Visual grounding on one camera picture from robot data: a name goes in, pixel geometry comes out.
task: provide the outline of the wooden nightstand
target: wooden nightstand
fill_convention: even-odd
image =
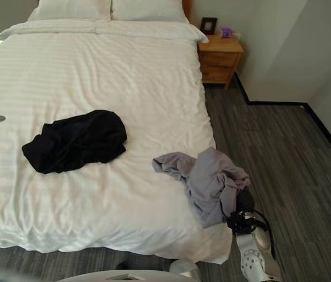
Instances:
[[[202,82],[225,84],[224,89],[228,89],[244,50],[237,38],[209,35],[208,40],[198,43]]]

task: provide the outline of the purple tissue box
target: purple tissue box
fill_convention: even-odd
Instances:
[[[220,38],[231,38],[233,30],[230,28],[221,28],[219,29]]]

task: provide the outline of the white pillow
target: white pillow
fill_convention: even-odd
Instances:
[[[111,0],[40,0],[34,19],[102,19],[109,21]]]
[[[112,0],[112,19],[188,22],[183,0]]]
[[[38,8],[35,8],[34,11],[32,11],[31,15],[27,19],[27,21],[35,21],[36,20],[36,12],[38,11]]]

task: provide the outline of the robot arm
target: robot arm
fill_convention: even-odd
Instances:
[[[246,219],[253,219],[252,213],[245,213]],[[269,230],[257,226],[250,234],[236,234],[241,254],[241,271],[249,282],[281,282],[281,270],[272,256]]]
[[[249,282],[281,282],[281,270],[274,259],[269,223],[254,214],[254,200],[245,189],[237,197],[237,212],[227,219],[236,234],[241,254],[241,271]]]

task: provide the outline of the black baseboard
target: black baseboard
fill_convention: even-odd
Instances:
[[[235,79],[237,81],[237,84],[241,90],[241,93],[244,96],[244,99],[248,105],[284,105],[284,106],[303,106],[304,109],[308,112],[308,114],[311,116],[311,118],[314,120],[314,122],[317,124],[318,128],[322,131],[323,135],[326,137],[326,139],[331,144],[331,133],[328,131],[328,129],[325,127],[323,122],[319,119],[317,114],[314,112],[312,107],[309,106],[308,103],[303,102],[269,102],[269,101],[250,101],[248,95],[246,94],[246,91],[240,81],[240,78],[238,77],[237,73],[235,73]]]

